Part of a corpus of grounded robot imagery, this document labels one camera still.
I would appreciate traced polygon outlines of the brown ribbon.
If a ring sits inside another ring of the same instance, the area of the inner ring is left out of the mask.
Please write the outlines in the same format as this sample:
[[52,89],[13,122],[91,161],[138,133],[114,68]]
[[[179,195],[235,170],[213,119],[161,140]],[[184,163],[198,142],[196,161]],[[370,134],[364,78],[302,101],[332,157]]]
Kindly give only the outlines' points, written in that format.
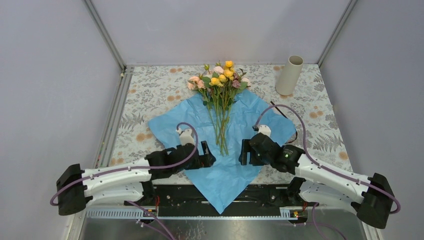
[[[278,108],[275,107],[275,109],[286,119],[288,119],[288,117]],[[292,144],[293,142],[295,142],[298,138],[298,131],[295,131],[295,134],[286,142],[286,144]]]

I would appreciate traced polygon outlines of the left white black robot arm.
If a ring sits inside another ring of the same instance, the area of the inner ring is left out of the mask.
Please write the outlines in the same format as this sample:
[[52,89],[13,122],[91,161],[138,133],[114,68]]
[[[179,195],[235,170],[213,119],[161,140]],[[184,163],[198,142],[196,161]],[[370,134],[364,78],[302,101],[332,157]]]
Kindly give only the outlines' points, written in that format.
[[193,143],[154,151],[146,157],[123,165],[82,169],[70,165],[56,181],[56,194],[50,204],[60,216],[81,212],[90,205],[157,201],[152,181],[167,179],[184,170],[210,168],[216,162],[206,141],[202,153]]

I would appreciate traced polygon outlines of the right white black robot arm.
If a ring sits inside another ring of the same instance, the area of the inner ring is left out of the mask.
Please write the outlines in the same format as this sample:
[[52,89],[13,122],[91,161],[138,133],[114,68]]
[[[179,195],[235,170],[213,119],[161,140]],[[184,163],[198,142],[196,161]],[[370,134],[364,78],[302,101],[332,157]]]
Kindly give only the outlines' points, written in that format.
[[242,140],[241,165],[269,165],[293,175],[283,201],[293,206],[317,203],[346,210],[365,224],[385,229],[391,214],[394,194],[385,176],[373,176],[342,170],[313,159],[306,150],[278,145],[263,133]]

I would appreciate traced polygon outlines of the blue wrapping paper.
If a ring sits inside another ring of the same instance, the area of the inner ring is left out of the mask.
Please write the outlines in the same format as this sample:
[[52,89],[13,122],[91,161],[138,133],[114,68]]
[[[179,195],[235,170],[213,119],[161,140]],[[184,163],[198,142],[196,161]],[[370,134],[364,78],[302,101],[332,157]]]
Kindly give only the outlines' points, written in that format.
[[269,106],[256,94],[244,90],[235,97],[230,111],[230,122],[226,127],[228,155],[221,155],[216,145],[213,123],[202,96],[195,94],[167,113],[154,117],[148,122],[153,135],[165,148],[180,143],[177,124],[191,124],[200,141],[206,141],[216,158],[212,167],[186,170],[184,173],[210,204],[221,214],[226,207],[249,185],[261,171],[261,166],[245,165],[239,162],[242,140],[255,135],[253,125],[260,114]]

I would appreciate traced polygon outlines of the artificial flower bunch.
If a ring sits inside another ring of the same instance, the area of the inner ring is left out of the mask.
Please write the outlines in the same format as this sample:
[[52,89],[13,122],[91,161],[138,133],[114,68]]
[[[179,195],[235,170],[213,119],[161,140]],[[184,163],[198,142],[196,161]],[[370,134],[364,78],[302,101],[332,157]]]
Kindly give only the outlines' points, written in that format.
[[200,93],[202,103],[208,110],[212,122],[215,143],[222,155],[229,154],[226,141],[230,112],[236,102],[236,96],[251,87],[243,69],[236,69],[233,61],[217,62],[214,67],[204,65],[205,73],[192,76],[187,81],[191,91]]

